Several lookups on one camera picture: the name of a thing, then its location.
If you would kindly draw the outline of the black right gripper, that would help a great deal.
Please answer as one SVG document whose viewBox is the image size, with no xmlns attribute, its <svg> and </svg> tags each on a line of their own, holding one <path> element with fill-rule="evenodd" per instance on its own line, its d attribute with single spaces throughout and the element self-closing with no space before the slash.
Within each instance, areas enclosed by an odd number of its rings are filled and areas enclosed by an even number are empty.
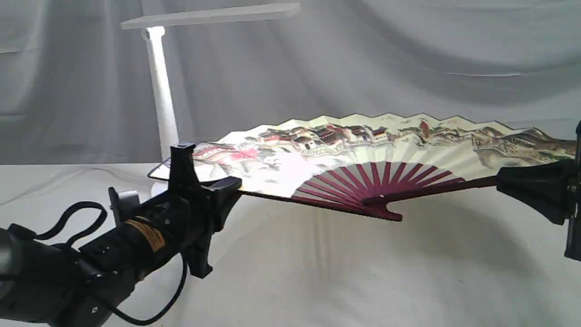
<svg viewBox="0 0 581 327">
<path fill-rule="evenodd" d="M 554 225 L 564 225 L 568 219 L 564 255 L 575 261 L 581 260 L 581 123 L 576 127 L 574 160 L 504 167 L 496 176 L 496 189 L 505 194 L 509 191 L 525 194 L 519 197 L 519 201 L 535 209 Z M 571 197 L 562 194 L 567 189 Z"/>
</svg>

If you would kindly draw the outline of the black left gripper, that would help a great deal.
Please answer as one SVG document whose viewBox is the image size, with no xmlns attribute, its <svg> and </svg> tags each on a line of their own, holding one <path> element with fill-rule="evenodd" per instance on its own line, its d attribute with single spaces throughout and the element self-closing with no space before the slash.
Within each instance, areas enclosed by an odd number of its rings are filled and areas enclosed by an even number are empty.
<svg viewBox="0 0 581 327">
<path fill-rule="evenodd" d="M 228 176 L 203 185 L 195 171 L 195 143 L 170 147 L 168 184 L 154 185 L 156 219 L 176 241 L 189 273 L 205 278 L 212 272 L 209 248 L 214 232 L 224 229 L 231 209 L 241 198 L 240 178 Z"/>
</svg>

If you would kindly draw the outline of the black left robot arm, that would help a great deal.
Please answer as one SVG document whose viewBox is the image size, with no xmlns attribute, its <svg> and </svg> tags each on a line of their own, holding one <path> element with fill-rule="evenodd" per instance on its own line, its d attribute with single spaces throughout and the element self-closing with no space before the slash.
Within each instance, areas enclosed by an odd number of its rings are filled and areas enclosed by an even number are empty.
<svg viewBox="0 0 581 327">
<path fill-rule="evenodd" d="M 195 147 L 171 147 L 167 189 L 143 203 L 136 191 L 109 188 L 115 227 L 79 248 L 75 242 L 106 221 L 100 203 L 74 203 L 41 234 L 15 223 L 2 228 L 1 318 L 50 327 L 101 327 L 111 315 L 135 326 L 160 320 L 176 304 L 188 275 L 212 272 L 212 236 L 241 196 L 240 178 L 201 182 Z M 139 282 L 177 255 L 180 281 L 158 314 L 141 320 L 119 310 Z"/>
</svg>

